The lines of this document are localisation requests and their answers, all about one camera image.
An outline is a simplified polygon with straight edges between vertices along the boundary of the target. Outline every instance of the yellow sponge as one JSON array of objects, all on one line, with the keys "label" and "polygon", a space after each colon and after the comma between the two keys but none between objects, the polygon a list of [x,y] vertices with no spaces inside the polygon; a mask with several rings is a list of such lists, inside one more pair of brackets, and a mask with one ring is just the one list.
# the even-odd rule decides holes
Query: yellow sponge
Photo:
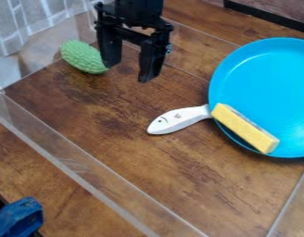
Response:
[{"label": "yellow sponge", "polygon": [[211,115],[264,154],[271,153],[279,139],[250,121],[231,106],[218,104]]}]

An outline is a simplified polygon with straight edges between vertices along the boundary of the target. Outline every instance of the sponge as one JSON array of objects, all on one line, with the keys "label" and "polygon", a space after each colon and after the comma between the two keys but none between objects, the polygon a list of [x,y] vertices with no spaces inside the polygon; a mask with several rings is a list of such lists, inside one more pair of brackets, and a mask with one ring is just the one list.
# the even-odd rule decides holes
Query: sponge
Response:
[{"label": "sponge", "polygon": [[72,40],[60,47],[63,59],[77,69],[92,74],[104,73],[105,67],[100,52],[87,43]]},{"label": "sponge", "polygon": [[231,106],[218,104],[211,112],[220,121],[263,154],[271,153],[279,139],[252,121],[248,120]]}]

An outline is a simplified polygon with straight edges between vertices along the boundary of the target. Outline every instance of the blue plate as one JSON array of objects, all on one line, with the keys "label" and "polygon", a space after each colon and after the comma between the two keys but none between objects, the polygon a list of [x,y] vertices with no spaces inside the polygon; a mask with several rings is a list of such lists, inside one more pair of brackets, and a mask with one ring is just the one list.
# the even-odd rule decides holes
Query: blue plate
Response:
[{"label": "blue plate", "polygon": [[[218,103],[231,105],[279,138],[279,146],[268,156],[303,157],[304,40],[271,38],[234,51],[211,78],[211,110]],[[218,124],[238,144],[258,152]]]}]

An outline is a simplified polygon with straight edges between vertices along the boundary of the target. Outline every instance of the wooden table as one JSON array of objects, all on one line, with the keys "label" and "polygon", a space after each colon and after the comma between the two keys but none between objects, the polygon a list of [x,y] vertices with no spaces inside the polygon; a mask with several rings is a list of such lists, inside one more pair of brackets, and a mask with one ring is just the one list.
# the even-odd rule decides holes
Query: wooden table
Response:
[{"label": "wooden table", "polygon": [[[198,0],[167,1],[164,16],[236,44],[272,36],[304,38]],[[203,50],[191,40],[183,39],[180,50]],[[190,58],[182,66],[195,64],[202,62]],[[264,236],[304,161],[283,162],[246,151],[210,120],[172,135],[145,133],[164,111],[207,103],[215,66],[207,67],[199,78],[166,65],[162,75],[140,84],[137,52],[125,48],[123,63],[107,74],[88,75],[59,61],[7,93],[210,236]],[[44,236],[143,236],[1,125],[0,194],[11,202],[27,195],[41,201]]]}]

